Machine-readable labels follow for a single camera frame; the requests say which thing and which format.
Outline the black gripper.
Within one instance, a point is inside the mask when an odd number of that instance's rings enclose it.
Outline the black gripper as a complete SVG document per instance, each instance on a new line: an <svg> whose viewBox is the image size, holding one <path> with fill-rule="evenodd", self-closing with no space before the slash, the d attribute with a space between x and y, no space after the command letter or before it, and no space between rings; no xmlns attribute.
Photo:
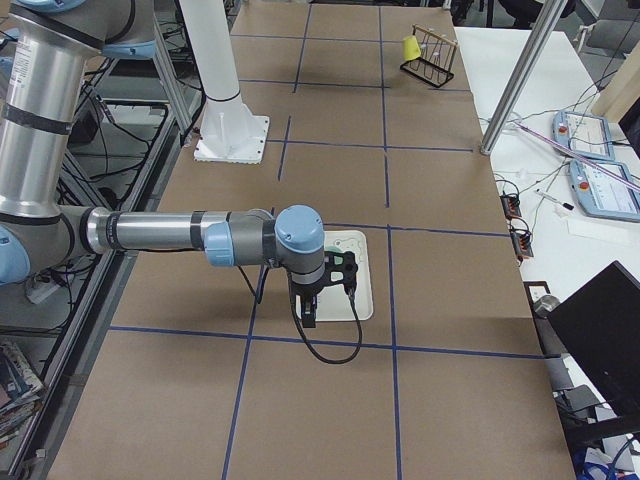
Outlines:
<svg viewBox="0 0 640 480"><path fill-rule="evenodd" d="M324 289L323 283L318 280L311 284L290 282L293 305L301 313L301 322L304 328L316 327L317 297Z"/></svg>

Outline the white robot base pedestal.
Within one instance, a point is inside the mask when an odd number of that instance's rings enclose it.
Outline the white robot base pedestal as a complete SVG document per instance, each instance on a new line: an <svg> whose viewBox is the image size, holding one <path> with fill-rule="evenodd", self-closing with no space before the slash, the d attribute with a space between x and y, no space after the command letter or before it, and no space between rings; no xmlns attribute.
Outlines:
<svg viewBox="0 0 640 480"><path fill-rule="evenodd" d="M205 94L195 159L258 164L270 125L244 103L222 1L179 3Z"/></svg>

